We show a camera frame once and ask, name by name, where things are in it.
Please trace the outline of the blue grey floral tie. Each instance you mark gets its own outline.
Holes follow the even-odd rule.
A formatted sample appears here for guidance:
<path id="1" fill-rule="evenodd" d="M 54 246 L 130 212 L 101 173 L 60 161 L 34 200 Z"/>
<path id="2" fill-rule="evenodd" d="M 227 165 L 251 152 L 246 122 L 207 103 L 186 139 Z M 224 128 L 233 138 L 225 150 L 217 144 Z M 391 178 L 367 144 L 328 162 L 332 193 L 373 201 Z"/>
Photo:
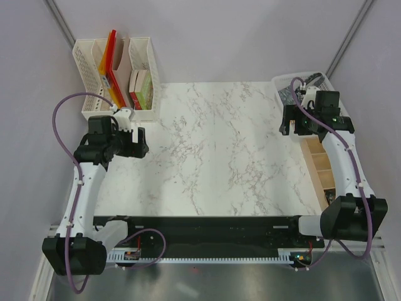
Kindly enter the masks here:
<path id="1" fill-rule="evenodd" d="M 323 76 L 322 73 L 313 73 L 310 75 L 308 78 L 306 78 L 304 81 L 305 83 L 305 88 L 315 86 L 319 87 L 325 80 L 325 77 Z M 294 88 L 295 95 L 298 97 L 299 100 L 299 91 L 301 90 L 301 85 L 298 85 L 296 88 Z M 278 91 L 278 95 L 283 103 L 283 105 L 294 105 L 295 102 L 293 100 L 293 96 L 291 94 L 291 87 L 287 86 L 286 88 L 283 88 Z"/>

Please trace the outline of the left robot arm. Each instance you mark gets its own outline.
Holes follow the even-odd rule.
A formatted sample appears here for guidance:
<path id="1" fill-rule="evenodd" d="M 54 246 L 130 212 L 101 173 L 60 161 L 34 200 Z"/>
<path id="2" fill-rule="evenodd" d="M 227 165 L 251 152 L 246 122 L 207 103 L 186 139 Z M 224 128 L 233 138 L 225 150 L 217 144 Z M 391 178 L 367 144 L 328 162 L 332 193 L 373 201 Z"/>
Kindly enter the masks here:
<path id="1" fill-rule="evenodd" d="M 121 243 L 132 246 L 137 230 L 121 219 L 109 219 L 102 229 L 93 224 L 98 193 L 109 163 L 115 156 L 142 159 L 149 151 L 145 129 L 132 131 L 112 116 L 91 117 L 88 132 L 73 153 L 74 180 L 68 205 L 54 237 L 47 237 L 42 251 L 57 275 L 99 275 L 107 255 Z"/>

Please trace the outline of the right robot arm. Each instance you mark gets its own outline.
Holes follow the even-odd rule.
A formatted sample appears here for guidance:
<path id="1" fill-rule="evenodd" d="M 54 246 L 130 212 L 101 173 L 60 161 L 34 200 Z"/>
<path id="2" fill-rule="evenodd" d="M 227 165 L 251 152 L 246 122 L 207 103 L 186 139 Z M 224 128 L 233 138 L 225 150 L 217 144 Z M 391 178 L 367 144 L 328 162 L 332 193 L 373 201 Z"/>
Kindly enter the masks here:
<path id="1" fill-rule="evenodd" d="M 298 225 L 287 231 L 288 242 L 303 246 L 310 236 L 327 240 L 364 241 L 372 245 L 387 211 L 384 198 L 376 197 L 368 184 L 355 147 L 355 129 L 351 118 L 340 114 L 340 94 L 308 88 L 302 91 L 302 103 L 284 106 L 279 131 L 289 135 L 315 135 L 330 162 L 336 197 L 319 217 L 301 216 Z"/>

